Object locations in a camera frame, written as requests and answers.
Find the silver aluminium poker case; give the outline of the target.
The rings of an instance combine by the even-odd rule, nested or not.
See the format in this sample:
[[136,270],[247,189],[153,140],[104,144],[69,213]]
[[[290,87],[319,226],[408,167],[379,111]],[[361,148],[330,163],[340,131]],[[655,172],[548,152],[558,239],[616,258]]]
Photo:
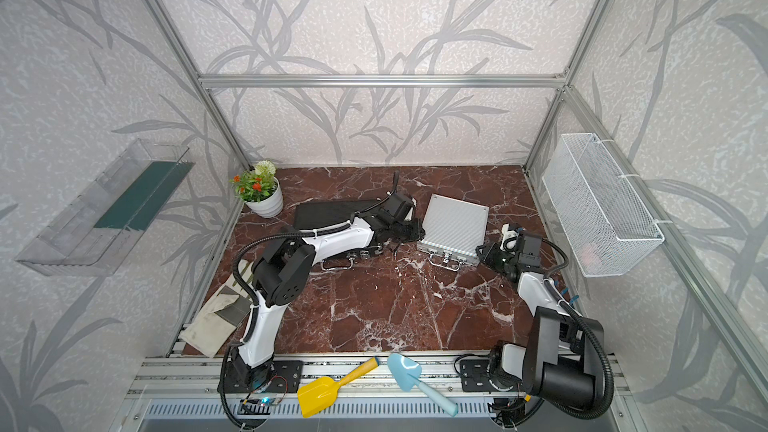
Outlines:
[[487,206],[432,194],[423,221],[425,236],[417,249],[435,267],[453,272],[476,267],[476,248],[484,243],[488,215]]

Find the black poker case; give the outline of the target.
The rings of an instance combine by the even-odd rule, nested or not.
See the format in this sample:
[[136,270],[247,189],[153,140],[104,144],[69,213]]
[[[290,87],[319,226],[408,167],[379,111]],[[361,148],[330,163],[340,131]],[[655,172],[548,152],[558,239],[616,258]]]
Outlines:
[[293,227],[311,232],[312,264],[347,258],[352,262],[383,253],[394,219],[376,200],[309,201],[297,206]]

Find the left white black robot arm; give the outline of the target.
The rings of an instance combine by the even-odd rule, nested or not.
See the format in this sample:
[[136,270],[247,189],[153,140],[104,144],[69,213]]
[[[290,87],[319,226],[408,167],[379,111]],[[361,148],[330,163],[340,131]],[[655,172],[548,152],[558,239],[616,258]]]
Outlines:
[[245,335],[228,353],[233,367],[249,377],[269,371],[287,306],[303,291],[314,265],[347,252],[372,252],[389,241],[424,238],[413,215],[412,197],[394,190],[344,221],[294,229],[257,239],[237,253],[232,277],[251,301]]

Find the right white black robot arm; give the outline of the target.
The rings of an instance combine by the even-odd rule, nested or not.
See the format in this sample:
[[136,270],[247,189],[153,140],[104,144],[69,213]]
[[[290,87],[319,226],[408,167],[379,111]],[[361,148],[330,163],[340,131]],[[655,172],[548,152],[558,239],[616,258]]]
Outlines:
[[490,386],[524,392],[581,420],[606,413],[615,379],[603,326],[576,311],[555,280],[570,264],[568,254],[549,239],[510,224],[502,227],[500,241],[481,245],[476,253],[517,287],[533,316],[525,346],[500,341],[489,352]]

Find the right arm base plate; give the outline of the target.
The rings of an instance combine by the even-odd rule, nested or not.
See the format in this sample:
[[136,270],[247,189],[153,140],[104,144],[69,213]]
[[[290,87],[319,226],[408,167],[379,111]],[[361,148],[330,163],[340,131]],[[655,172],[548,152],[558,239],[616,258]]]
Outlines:
[[522,379],[505,371],[497,360],[462,356],[455,363],[463,392],[520,392]]

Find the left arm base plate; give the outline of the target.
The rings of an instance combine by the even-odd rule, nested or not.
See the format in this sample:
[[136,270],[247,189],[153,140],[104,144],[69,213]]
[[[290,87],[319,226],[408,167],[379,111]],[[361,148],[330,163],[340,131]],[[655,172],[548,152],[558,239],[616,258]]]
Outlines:
[[303,362],[300,360],[275,360],[255,372],[247,372],[244,366],[237,366],[233,360],[224,365],[217,391],[224,394],[253,393],[296,393],[302,376]]

